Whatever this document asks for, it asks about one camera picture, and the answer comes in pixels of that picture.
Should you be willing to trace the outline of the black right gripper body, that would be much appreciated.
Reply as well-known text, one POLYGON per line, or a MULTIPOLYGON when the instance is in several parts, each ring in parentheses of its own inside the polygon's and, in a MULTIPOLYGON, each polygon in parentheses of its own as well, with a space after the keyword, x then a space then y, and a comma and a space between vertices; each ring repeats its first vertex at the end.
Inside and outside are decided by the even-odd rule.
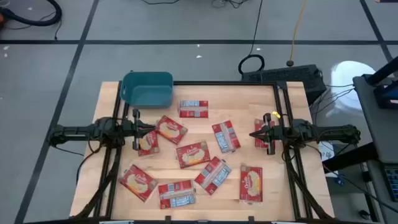
POLYGON ((273 120, 271 120, 270 113, 264 115, 264 142, 268 144, 266 149, 267 155, 275 154, 275 144, 277 141, 282 142, 284 150, 289 150, 291 148, 286 134, 287 129, 284 125, 275 125, 273 120))

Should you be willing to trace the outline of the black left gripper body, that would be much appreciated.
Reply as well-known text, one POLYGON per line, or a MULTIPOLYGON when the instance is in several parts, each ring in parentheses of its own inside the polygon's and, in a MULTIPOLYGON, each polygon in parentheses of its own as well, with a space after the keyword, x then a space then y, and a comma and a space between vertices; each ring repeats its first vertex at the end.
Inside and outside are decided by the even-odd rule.
POLYGON ((132 148, 135 151, 139 150, 139 128, 138 128, 138 120, 140 118, 140 112, 138 109, 132 110, 133 121, 127 118, 129 112, 129 108, 124 109, 123 118, 122 118, 122 129, 124 136, 133 136, 134 140, 132 143, 132 148))

